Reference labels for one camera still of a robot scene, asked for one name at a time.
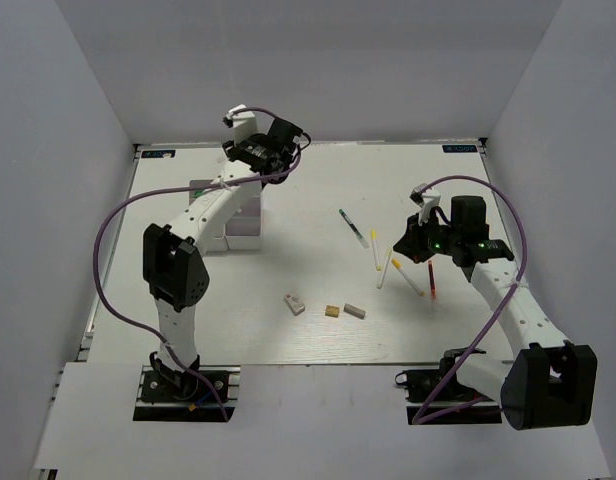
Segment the white yellow marker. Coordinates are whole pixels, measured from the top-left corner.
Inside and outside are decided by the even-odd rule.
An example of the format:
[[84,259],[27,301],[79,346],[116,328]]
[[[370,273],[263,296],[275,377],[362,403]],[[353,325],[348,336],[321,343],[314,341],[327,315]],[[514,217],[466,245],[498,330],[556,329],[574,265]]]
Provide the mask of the white yellow marker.
[[381,258],[379,253],[378,241],[377,241],[377,232],[373,228],[370,230],[370,238],[371,238],[371,247],[373,252],[374,266],[377,271],[382,270]]
[[425,297],[425,291],[414,281],[414,279],[404,270],[402,264],[394,257],[391,258],[391,264],[404,278],[408,285],[414,290],[419,297]]
[[385,283],[385,278],[387,276],[387,271],[389,269],[391,258],[392,258],[392,249],[389,247],[386,251],[385,258],[384,258],[383,264],[380,269],[379,277],[376,283],[377,289],[382,289]]

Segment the red gel pen refill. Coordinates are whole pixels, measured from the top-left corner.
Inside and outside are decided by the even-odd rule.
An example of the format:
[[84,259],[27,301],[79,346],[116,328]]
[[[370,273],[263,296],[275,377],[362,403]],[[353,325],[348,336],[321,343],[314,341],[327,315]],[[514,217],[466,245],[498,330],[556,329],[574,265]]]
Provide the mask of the red gel pen refill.
[[429,277],[430,297],[432,301],[435,301],[437,298],[437,291],[436,291],[436,280],[435,280],[435,274],[434,274],[434,265],[433,265],[432,260],[427,261],[427,268],[428,268],[428,277]]

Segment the green gel pen refill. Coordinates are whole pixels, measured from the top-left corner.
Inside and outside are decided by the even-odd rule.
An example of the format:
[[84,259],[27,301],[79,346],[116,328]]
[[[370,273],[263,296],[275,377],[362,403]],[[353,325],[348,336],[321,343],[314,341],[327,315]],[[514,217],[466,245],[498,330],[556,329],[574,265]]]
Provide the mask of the green gel pen refill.
[[347,215],[347,213],[343,209],[339,209],[339,214],[343,218],[343,220],[346,222],[348,227],[352,230],[352,232],[354,233],[355,237],[360,242],[360,244],[363,246],[363,248],[364,249],[368,249],[369,248],[369,243],[367,242],[365,237],[362,235],[361,231],[357,228],[357,226],[353,223],[353,221]]

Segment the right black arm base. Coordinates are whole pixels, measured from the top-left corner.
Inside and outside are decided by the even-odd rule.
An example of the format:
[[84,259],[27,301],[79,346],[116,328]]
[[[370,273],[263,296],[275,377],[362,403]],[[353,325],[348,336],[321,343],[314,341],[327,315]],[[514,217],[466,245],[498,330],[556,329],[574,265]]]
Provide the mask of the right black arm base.
[[[401,388],[406,394],[406,411],[409,425],[414,425],[414,419],[419,409],[434,390],[442,378],[437,368],[422,368],[403,370],[395,375],[394,382],[397,388]],[[497,425],[502,423],[502,414],[499,405],[486,398],[480,403],[476,400],[481,394],[476,390],[460,385],[455,379],[451,380],[435,397],[425,416],[434,415],[437,412],[457,407],[463,403],[473,402],[465,409],[456,410],[440,415],[425,423],[428,425]]]

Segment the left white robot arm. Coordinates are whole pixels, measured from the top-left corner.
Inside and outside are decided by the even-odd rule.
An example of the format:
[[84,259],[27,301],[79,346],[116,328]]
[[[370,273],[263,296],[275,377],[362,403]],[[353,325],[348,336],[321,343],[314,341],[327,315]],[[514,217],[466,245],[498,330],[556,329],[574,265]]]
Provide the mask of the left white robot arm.
[[199,387],[195,308],[210,285],[203,257],[211,240],[266,185],[284,182],[301,156],[300,141],[311,140],[301,127],[263,108],[239,105],[223,122],[233,139],[222,145],[227,160],[221,172],[183,213],[164,226],[148,226],[143,235],[143,278],[164,338],[151,364],[179,399]]

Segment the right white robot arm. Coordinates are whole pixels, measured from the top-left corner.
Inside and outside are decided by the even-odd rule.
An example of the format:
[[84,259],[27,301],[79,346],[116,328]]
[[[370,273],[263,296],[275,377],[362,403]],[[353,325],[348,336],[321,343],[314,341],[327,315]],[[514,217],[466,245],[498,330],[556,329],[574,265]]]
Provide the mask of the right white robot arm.
[[415,263],[445,255],[492,310],[514,356],[490,357],[477,343],[446,351],[435,373],[416,373],[407,382],[422,424],[443,416],[427,411],[435,400],[451,402],[448,413],[480,398],[496,403],[516,430],[581,426],[590,421],[598,360],[588,345],[572,343],[517,279],[514,255],[490,236],[486,202],[455,196],[445,215],[437,194],[414,193],[417,214],[407,220],[395,252]]

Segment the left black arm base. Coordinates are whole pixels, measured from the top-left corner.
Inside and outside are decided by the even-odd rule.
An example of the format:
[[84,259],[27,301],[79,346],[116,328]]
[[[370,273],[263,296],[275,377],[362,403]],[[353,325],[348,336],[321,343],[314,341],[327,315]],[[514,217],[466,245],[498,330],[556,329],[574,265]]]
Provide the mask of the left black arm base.
[[151,367],[144,366],[133,412],[135,422],[223,423],[237,406],[241,369],[213,366],[201,373],[213,384],[224,406],[223,415],[210,389],[200,380],[180,391]]

